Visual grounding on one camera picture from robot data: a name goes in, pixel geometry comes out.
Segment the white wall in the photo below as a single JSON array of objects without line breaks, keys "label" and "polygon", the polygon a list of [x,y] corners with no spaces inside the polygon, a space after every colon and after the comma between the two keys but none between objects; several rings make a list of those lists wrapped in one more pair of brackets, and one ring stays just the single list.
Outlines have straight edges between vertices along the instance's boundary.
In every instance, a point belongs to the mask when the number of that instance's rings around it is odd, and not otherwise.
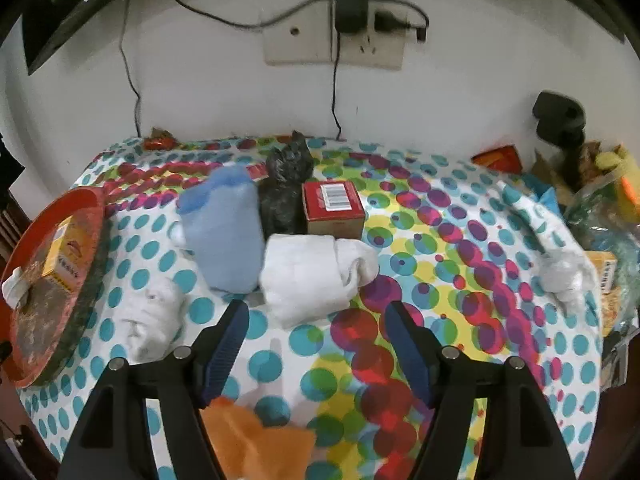
[{"label": "white wall", "polygon": [[[256,21],[299,0],[189,0]],[[342,66],[338,116],[347,138],[473,155],[505,141],[531,157],[530,110],[542,89],[577,98],[588,136],[640,153],[640,60],[565,0],[413,0],[427,10],[401,72]],[[123,0],[107,6],[33,76],[20,27],[0,50],[0,128],[30,167],[14,194],[30,215],[64,191],[104,147],[134,134],[117,36]],[[143,94],[142,127],[183,139],[292,128],[332,136],[332,68],[270,67],[259,34],[201,18],[172,0],[132,0],[126,50]]]}]

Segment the barcode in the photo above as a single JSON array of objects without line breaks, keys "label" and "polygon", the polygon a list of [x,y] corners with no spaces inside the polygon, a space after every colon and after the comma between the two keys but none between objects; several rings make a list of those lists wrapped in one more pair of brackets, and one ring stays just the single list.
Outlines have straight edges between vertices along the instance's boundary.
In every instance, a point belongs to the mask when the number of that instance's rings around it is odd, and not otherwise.
[{"label": "barcode", "polygon": [[321,184],[324,208],[327,211],[351,211],[351,203],[344,184]]}]

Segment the orange cloth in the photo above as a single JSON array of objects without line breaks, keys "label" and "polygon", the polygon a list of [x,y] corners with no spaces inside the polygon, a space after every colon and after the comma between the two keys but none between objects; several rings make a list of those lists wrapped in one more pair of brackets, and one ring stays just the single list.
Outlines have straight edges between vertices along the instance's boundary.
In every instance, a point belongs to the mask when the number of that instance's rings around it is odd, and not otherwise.
[{"label": "orange cloth", "polygon": [[304,480],[313,431],[264,428],[254,412],[226,397],[213,400],[200,416],[228,480]]}]

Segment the yellow object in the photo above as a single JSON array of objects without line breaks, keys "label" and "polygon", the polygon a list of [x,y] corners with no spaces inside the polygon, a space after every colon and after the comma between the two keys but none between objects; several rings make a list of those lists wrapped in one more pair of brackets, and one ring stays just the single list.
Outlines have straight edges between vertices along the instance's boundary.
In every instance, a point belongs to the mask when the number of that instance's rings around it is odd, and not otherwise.
[{"label": "yellow object", "polygon": [[79,269],[90,238],[72,216],[63,220],[56,230],[49,253],[42,267],[42,277],[73,291],[79,285]]},{"label": "yellow object", "polygon": [[616,171],[616,195],[618,208],[625,221],[640,221],[640,168],[629,150],[622,144],[613,152],[596,156],[596,166],[603,171]]},{"label": "yellow object", "polygon": [[228,480],[304,480],[316,442],[310,430],[264,428],[254,412],[219,397],[200,411]]}]

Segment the red box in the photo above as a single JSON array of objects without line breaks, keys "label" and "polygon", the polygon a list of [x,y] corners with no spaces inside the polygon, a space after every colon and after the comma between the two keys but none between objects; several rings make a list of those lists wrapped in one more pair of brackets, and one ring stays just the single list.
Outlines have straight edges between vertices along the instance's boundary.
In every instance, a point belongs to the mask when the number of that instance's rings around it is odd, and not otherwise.
[{"label": "red box", "polygon": [[353,182],[305,182],[302,200],[310,235],[360,240],[365,213]]}]

